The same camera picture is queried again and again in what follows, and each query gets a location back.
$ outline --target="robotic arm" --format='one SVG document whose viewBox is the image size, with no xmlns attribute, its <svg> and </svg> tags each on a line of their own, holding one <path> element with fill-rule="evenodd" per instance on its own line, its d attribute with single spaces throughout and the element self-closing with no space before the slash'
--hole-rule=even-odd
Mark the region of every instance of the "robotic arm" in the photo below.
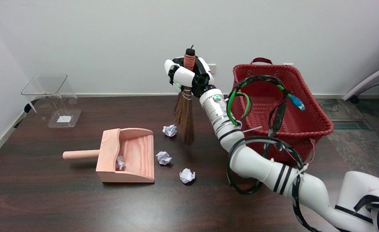
<svg viewBox="0 0 379 232">
<path fill-rule="evenodd" d="M 244 178 L 255 178 L 274 192 L 290 198 L 298 221 L 310 231 L 318 230 L 305 222 L 299 210 L 300 204 L 319 214 L 339 231 L 379 232 L 379 178 L 355 171 L 346 173 L 338 202 L 331 207 L 324 183 L 304 173 L 306 167 L 299 170 L 267 160 L 246 146 L 249 142 L 259 141 L 290 149 L 288 144 L 274 138 L 245 138 L 241 127 L 229 120 L 227 102 L 223 93 L 213 85 L 206 62 L 198 57 L 195 66 L 196 71 L 192 72 L 180 64 L 180 58 L 175 58 L 165 62 L 165 71 L 170 77 L 170 84 L 191 87 L 194 96 L 200 98 L 216 137 L 230 153 L 231 170 Z M 301 181 L 294 186 L 297 179 Z"/>
</svg>

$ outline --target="chair wheel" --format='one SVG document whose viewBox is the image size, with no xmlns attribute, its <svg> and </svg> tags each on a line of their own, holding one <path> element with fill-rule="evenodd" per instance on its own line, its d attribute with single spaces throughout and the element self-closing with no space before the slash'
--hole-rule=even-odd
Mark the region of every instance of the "chair wheel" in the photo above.
<svg viewBox="0 0 379 232">
<path fill-rule="evenodd" d="M 356 96 L 356 95 L 353 95 L 351 98 L 350 98 L 350 102 L 353 103 L 353 104 L 357 104 L 360 102 L 360 99 Z"/>
</svg>

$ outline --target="blue connector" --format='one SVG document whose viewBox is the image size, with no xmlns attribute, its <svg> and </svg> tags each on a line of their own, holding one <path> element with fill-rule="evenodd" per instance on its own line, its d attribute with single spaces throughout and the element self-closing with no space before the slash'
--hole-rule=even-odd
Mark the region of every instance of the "blue connector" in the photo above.
<svg viewBox="0 0 379 232">
<path fill-rule="evenodd" d="M 302 103 L 302 101 L 298 97 L 295 97 L 292 94 L 290 94 L 288 97 L 295 107 L 297 107 L 300 110 L 305 110 L 304 103 Z"/>
</svg>

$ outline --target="floor vent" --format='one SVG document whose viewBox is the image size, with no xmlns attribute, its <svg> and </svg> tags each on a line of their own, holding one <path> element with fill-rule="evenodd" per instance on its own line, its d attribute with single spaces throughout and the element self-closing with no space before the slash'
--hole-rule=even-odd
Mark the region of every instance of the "floor vent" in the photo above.
<svg viewBox="0 0 379 232">
<path fill-rule="evenodd" d="M 372 130 L 363 119 L 332 119 L 331 121 L 336 131 Z"/>
</svg>

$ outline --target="baseboard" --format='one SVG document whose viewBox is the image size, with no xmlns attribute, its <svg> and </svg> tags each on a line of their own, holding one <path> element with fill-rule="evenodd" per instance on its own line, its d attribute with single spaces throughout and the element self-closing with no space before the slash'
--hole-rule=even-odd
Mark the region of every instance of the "baseboard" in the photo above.
<svg viewBox="0 0 379 232">
<path fill-rule="evenodd" d="M 76 94 L 77 97 L 144 97 L 144 96 L 176 96 L 178 93 L 121 93 L 121 94 Z"/>
<path fill-rule="evenodd" d="M 124 93 L 124 94 L 76 94 L 77 97 L 142 97 L 142 96 L 175 96 L 177 93 Z M 341 99 L 344 94 L 313 94 L 316 99 Z M 379 95 L 362 94 L 360 99 L 379 99 Z"/>
<path fill-rule="evenodd" d="M 341 94 L 313 94 L 316 99 L 342 99 L 345 95 Z M 361 94 L 360 99 L 379 99 L 379 95 Z"/>
<path fill-rule="evenodd" d="M 15 131 L 15 128 L 13 128 L 16 123 L 18 123 L 20 120 L 22 120 L 25 117 L 26 113 L 22 112 L 21 115 L 10 125 L 10 128 L 0 137 L 0 148 L 5 144 L 5 142 L 8 140 L 10 135 Z"/>
</svg>

